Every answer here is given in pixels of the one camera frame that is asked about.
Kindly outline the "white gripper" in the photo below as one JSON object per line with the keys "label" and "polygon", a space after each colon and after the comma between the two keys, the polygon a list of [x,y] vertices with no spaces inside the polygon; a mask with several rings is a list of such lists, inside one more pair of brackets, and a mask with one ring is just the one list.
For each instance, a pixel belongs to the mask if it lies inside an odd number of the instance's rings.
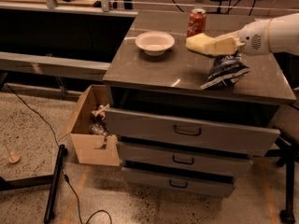
{"label": "white gripper", "polygon": [[249,56],[268,54],[269,24],[270,20],[254,21],[245,25],[239,32],[214,37],[205,44],[205,55],[233,55],[238,50]]}

